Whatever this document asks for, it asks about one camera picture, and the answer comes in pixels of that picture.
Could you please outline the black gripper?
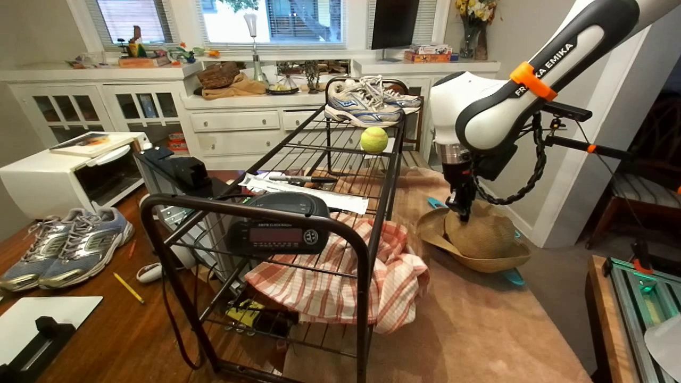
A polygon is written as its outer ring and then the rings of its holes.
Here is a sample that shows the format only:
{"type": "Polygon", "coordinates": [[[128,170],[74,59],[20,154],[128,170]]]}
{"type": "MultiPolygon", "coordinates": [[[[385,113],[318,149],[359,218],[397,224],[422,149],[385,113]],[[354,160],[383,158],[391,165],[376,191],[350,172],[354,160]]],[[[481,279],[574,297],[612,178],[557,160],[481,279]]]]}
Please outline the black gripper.
{"type": "Polygon", "coordinates": [[[470,164],[444,164],[442,175],[451,190],[447,205],[453,210],[468,213],[477,195],[477,186],[475,186],[470,164]]]}

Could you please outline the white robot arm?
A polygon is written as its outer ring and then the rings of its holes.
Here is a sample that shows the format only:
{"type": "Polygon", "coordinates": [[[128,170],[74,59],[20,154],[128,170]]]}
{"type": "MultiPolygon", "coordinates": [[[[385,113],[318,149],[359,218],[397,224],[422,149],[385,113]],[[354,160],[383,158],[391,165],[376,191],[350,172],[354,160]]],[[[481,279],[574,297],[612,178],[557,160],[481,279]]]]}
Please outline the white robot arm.
{"type": "Polygon", "coordinates": [[[475,195],[492,205],[524,198],[545,170],[539,113],[557,91],[639,29],[662,19],[678,0],[577,0],[553,37],[506,78],[453,72],[429,89],[433,142],[451,187],[447,206],[468,219],[475,195]],[[479,178],[495,178],[514,155],[526,123],[536,144],[528,182],[509,198],[493,198],[479,178]]]}

